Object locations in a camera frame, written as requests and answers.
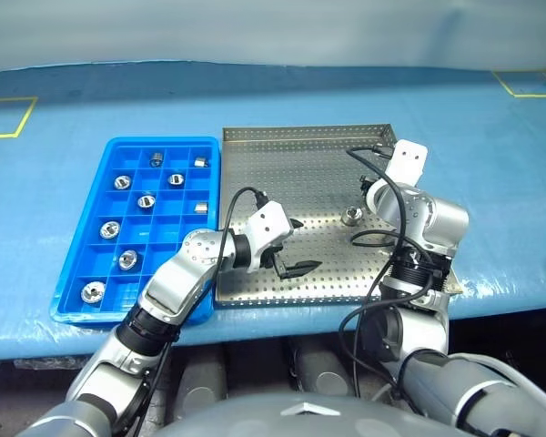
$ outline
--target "blue plastic tray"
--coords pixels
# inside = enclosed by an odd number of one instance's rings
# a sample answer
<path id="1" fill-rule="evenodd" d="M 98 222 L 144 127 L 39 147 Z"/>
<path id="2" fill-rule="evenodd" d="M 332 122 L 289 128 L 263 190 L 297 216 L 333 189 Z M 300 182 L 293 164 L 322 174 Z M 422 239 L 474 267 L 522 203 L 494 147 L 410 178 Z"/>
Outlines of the blue plastic tray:
<path id="1" fill-rule="evenodd" d="M 150 166 L 155 152 L 164 157 L 159 168 Z M 208 167 L 195 168 L 197 157 L 207 158 Z M 183 187 L 169 186 L 167 179 L 173 173 L 184 176 Z M 217 227 L 219 173 L 220 152 L 212 137 L 120 137 L 109 141 L 56 285 L 51 302 L 53 319 L 81 324 L 121 321 L 156 269 L 180 249 L 188 232 Z M 132 178 L 129 189 L 114 188 L 120 175 Z M 151 210 L 137 205 L 144 194 L 156 197 Z M 208 203 L 207 214 L 194 212 L 199 201 Z M 119 234 L 103 239 L 99 229 L 109 220 L 120 223 Z M 137 251 L 138 263 L 123 271 L 117 259 L 127 249 Z M 106 291 L 97 304 L 88 304 L 81 300 L 81 289 L 94 280 L 105 282 Z M 212 311 L 211 292 L 188 321 L 204 321 Z"/>

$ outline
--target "metal bushing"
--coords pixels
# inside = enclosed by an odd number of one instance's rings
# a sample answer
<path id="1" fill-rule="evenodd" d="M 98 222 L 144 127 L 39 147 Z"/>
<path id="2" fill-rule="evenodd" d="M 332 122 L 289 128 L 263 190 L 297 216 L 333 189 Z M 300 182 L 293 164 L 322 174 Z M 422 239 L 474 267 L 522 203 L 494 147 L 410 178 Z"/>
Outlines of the metal bushing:
<path id="1" fill-rule="evenodd" d="M 170 187 L 181 187 L 184 185 L 184 176 L 180 173 L 174 173 L 167 177 L 167 183 Z"/>
<path id="2" fill-rule="evenodd" d="M 347 207 L 342 213 L 342 223 L 346 226 L 357 226 L 362 220 L 363 215 L 362 208 Z"/>
<path id="3" fill-rule="evenodd" d="M 118 221 L 107 221 L 99 228 L 99 236 L 102 239 L 114 239 L 119 233 Z"/>
<path id="4" fill-rule="evenodd" d="M 81 299 L 84 303 L 98 303 L 106 292 L 106 284 L 98 280 L 89 282 L 81 290 Z"/>
<path id="5" fill-rule="evenodd" d="M 131 270 L 137 264 L 137 252 L 135 250 L 126 250 L 121 255 L 117 261 L 117 265 L 123 271 Z"/>
<path id="6" fill-rule="evenodd" d="M 152 157 L 149 159 L 149 166 L 153 168 L 161 167 L 163 161 L 164 161 L 164 155 L 160 152 L 155 152 L 152 154 Z"/>
<path id="7" fill-rule="evenodd" d="M 113 181 L 113 186 L 116 189 L 128 189 L 131 185 L 131 177 L 128 175 L 121 175 L 116 178 L 116 180 Z"/>
<path id="8" fill-rule="evenodd" d="M 194 206 L 194 212 L 197 214 L 208 214 L 208 203 L 207 202 L 198 202 Z"/>
<path id="9" fill-rule="evenodd" d="M 198 168 L 208 167 L 208 159 L 204 157 L 197 157 L 194 160 L 194 167 L 198 167 Z"/>
<path id="10" fill-rule="evenodd" d="M 137 205 L 142 209 L 151 209 L 156 204 L 156 198 L 151 194 L 146 194 L 137 200 Z"/>

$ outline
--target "blue tablecloth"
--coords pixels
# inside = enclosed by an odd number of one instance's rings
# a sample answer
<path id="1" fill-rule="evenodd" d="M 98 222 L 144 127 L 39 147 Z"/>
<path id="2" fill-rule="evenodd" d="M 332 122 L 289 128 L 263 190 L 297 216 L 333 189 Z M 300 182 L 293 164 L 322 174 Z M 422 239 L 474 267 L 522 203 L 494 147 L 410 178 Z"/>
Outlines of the blue tablecloth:
<path id="1" fill-rule="evenodd" d="M 466 291 L 453 299 L 451 317 L 546 307 L 545 75 L 60 66 L 0 73 L 0 97 L 38 97 L 32 111 L 31 100 L 0 101 L 0 132 L 23 127 L 0 137 L 0 359 L 89 353 L 105 337 L 51 321 L 48 304 L 103 148 L 117 136 L 391 123 L 398 138 L 430 150 L 420 186 L 470 212 L 454 262 Z M 184 329 L 182 342 L 332 331 L 352 308 L 217 310 Z"/>

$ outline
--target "white fabric backdrop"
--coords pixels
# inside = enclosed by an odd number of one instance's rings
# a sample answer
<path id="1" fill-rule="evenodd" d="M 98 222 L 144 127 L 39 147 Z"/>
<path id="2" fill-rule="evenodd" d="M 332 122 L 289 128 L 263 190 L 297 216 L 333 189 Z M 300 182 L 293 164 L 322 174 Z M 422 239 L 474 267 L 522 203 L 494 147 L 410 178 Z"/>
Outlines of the white fabric backdrop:
<path id="1" fill-rule="evenodd" d="M 0 0 L 0 70 L 152 59 L 546 68 L 546 0 Z"/>

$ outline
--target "perforated metal plate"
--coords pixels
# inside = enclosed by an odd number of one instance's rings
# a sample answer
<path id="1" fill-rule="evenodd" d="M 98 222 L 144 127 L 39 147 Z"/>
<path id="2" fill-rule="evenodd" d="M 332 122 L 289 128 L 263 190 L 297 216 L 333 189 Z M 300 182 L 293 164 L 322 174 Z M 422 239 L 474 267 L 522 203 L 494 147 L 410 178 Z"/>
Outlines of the perforated metal plate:
<path id="1" fill-rule="evenodd" d="M 225 128 L 222 147 L 220 225 L 234 193 L 245 186 L 267 191 L 286 212 L 305 226 L 284 243 L 288 265 L 306 259 L 322 265 L 297 279 L 280 280 L 275 271 L 248 275 L 231 271 L 221 278 L 221 305 L 274 305 L 358 301 L 369 290 L 389 256 L 388 248 L 357 248 L 349 238 L 363 229 L 391 229 L 364 207 L 359 178 L 369 170 L 345 150 L 355 146 L 394 147 L 390 125 L 333 127 Z M 387 160 L 368 153 L 385 168 Z M 247 194 L 235 207 L 235 231 L 255 211 Z M 356 227 L 342 224 L 348 206 L 363 208 Z"/>

